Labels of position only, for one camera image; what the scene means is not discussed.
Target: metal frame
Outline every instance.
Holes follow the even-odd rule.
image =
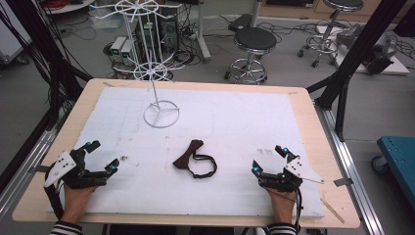
[[[199,47],[203,54],[203,62],[207,63],[210,60],[210,52],[204,39],[204,0],[198,1],[198,31],[196,31],[196,38],[198,39]]]
[[[15,200],[19,200],[23,195],[24,189],[27,188],[34,176],[33,171],[48,153],[58,132],[59,127],[57,124],[55,124],[51,130],[43,131],[43,134],[31,149],[19,170],[15,173],[3,193],[0,195],[0,220],[6,215]]]
[[[348,185],[348,189],[352,192],[354,200],[357,203],[361,216],[365,222],[366,228],[371,235],[385,234],[382,225],[373,209],[372,203],[366,193],[360,176],[354,166],[353,159],[348,151],[346,143],[339,138],[335,130],[336,118],[331,111],[325,111],[316,107],[317,113],[323,118],[322,124],[325,124],[327,131],[332,137],[333,145],[336,148],[338,160],[342,164],[342,170],[345,178],[349,178],[352,184]]]
[[[324,110],[331,110],[333,102],[339,96],[335,130],[342,141],[345,141],[343,137],[343,126],[345,122],[348,84],[357,68],[363,62],[364,56],[372,50],[373,46],[391,24],[406,1],[381,1],[339,68],[329,77],[306,88],[308,93],[311,93],[326,86],[322,95],[315,100],[316,105],[322,107]]]

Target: electronic device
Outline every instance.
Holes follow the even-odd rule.
[[[267,5],[312,7],[314,0],[266,0]]]
[[[161,22],[162,49],[172,53],[179,49],[179,32],[177,21],[177,8],[162,8],[161,14],[167,19],[159,18]]]
[[[111,54],[114,62],[122,63],[122,57],[120,53],[125,40],[126,37],[124,36],[118,37],[116,41],[113,43],[113,46],[111,46]]]
[[[253,16],[251,14],[243,14],[237,20],[233,21],[229,24],[228,29],[232,31],[237,31],[244,27],[249,27],[251,24],[251,18]]]
[[[124,45],[122,46],[122,49],[121,49],[121,53],[120,53],[122,57],[122,62],[124,63],[125,66],[134,65],[133,47],[134,47],[134,40],[132,39],[125,40]]]
[[[363,30],[364,25],[355,24],[351,29],[339,32],[336,35],[336,43],[345,45],[347,49],[350,49],[353,43],[356,41],[360,32]],[[378,39],[372,50],[364,55],[362,65],[372,74],[378,74],[384,71],[388,66],[393,64],[391,57],[396,54],[396,41],[388,38],[384,32]]]

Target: stool leg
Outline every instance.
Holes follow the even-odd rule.
[[[335,26],[336,23],[336,18],[339,15],[339,10],[336,10],[333,15],[332,15],[332,20],[329,22],[329,25],[327,25],[326,30],[324,31],[323,34],[323,42],[325,43],[325,41],[327,40],[327,38],[329,38],[330,33],[332,32],[333,27]]]
[[[255,78],[251,74],[251,65],[253,64],[253,61],[254,61],[254,54],[249,53],[248,54],[247,65],[245,66],[245,73],[246,73],[247,77],[250,77],[253,82],[256,82]]]
[[[330,34],[332,32],[333,27],[335,26],[336,19],[337,19],[339,13],[340,13],[340,10],[336,10],[332,14],[332,16],[330,17],[331,21],[327,25],[327,28],[324,31],[324,33],[308,37],[306,42],[305,42],[305,45],[303,45],[301,47],[301,49],[299,50],[299,52],[297,53],[298,57],[302,57],[304,49],[312,48],[313,50],[318,51],[319,53],[318,53],[317,60],[315,60],[311,64],[311,66],[314,67],[314,68],[316,68],[318,66],[318,63],[320,62],[320,58],[323,54],[335,53],[336,57],[337,57],[337,50],[338,50],[337,45],[336,45],[336,43],[332,42],[332,40],[329,39],[329,37],[330,37]],[[334,46],[336,46],[336,49],[331,48],[332,43],[334,43]],[[333,65],[335,63],[336,57],[330,61],[331,65]]]

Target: desk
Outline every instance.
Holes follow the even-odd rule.
[[[127,85],[130,80],[93,79],[88,82],[78,102],[70,113],[65,125],[57,136],[43,165],[50,165],[62,150],[74,147],[77,137],[88,120],[99,99],[101,91],[107,86]],[[147,88],[146,82],[134,82],[130,87]],[[229,92],[261,92],[287,94],[300,130],[304,149],[311,166],[325,179],[318,185],[320,200],[325,217],[302,218],[302,227],[354,228],[359,226],[359,218],[345,186],[336,187],[334,180],[342,178],[329,142],[310,97],[305,89],[296,87],[248,86],[235,84],[209,84],[187,82],[158,82],[158,89],[182,89]],[[55,221],[51,212],[46,212],[49,204],[43,192],[44,173],[35,173],[22,199],[17,205],[13,219],[17,221]],[[264,226],[272,221],[267,216],[206,216],[206,215],[165,215],[165,214],[113,214],[88,213],[82,222],[97,223],[142,223],[175,225],[215,225],[215,226]]]

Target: white shelf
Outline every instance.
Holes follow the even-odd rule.
[[[55,11],[51,11],[50,14],[60,14],[60,13],[76,11],[78,9],[89,6],[93,2],[95,2],[95,0],[83,0],[82,4],[67,4],[64,8],[61,8],[61,9],[58,9],[58,10],[55,10]]]

